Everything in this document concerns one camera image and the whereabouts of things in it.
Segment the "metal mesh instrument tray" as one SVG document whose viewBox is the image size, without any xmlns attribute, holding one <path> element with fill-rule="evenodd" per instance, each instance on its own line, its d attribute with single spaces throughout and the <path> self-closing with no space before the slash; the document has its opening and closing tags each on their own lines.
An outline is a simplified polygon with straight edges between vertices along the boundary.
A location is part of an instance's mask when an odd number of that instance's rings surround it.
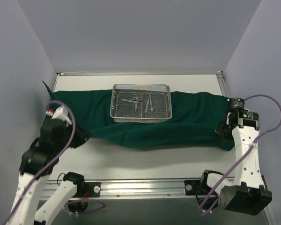
<svg viewBox="0 0 281 225">
<path fill-rule="evenodd" d="M 145 113 L 149 93 L 152 95 L 153 108 L 157 113 Z M 133 94 L 141 94 L 141 104 L 125 102 L 135 100 Z M 115 122 L 137 122 L 153 124 L 170 120 L 173 116 L 170 87 L 166 84 L 115 84 L 112 89 L 110 117 Z"/>
</svg>

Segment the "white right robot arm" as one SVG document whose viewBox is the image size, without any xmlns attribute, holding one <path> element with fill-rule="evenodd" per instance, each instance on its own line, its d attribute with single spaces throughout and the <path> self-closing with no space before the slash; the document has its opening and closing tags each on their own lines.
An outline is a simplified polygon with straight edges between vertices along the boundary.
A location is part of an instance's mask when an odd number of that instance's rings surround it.
<svg viewBox="0 0 281 225">
<path fill-rule="evenodd" d="M 219 125 L 221 137 L 231 137 L 235 143 L 235 164 L 225 173 L 205 170 L 198 182 L 206 193 L 203 203 L 217 194 L 215 203 L 224 210 L 259 214 L 272 200 L 265 187 L 259 167 L 259 115 L 243 109 L 232 109 L 227 120 Z"/>
</svg>

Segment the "green surgical drape cloth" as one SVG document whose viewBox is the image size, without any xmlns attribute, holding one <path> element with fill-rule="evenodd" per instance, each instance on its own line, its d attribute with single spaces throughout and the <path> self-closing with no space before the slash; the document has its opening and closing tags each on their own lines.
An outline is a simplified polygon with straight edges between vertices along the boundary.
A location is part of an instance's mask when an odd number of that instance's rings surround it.
<svg viewBox="0 0 281 225">
<path fill-rule="evenodd" d="M 208 92 L 171 93 L 173 116 L 156 124 L 116 123 L 110 116 L 111 90 L 57 91 L 46 88 L 50 100 L 65 103 L 73 112 L 76 125 L 92 138 L 105 139 L 127 148 L 157 146 L 207 146 L 225 151 L 234 141 L 220 139 L 215 128 L 225 120 L 227 97 Z"/>
</svg>

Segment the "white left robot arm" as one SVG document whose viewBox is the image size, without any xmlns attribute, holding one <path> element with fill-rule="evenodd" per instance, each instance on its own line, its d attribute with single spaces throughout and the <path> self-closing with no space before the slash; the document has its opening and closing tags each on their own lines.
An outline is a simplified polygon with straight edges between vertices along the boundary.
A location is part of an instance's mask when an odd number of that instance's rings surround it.
<svg viewBox="0 0 281 225">
<path fill-rule="evenodd" d="M 84 176 L 68 172 L 57 190 L 38 207 L 42 191 L 61 154 L 68 148 L 81 146 L 86 140 L 67 116 L 53 117 L 41 126 L 40 137 L 22 156 L 16 196 L 6 224 L 50 225 L 70 198 L 85 194 Z"/>
</svg>

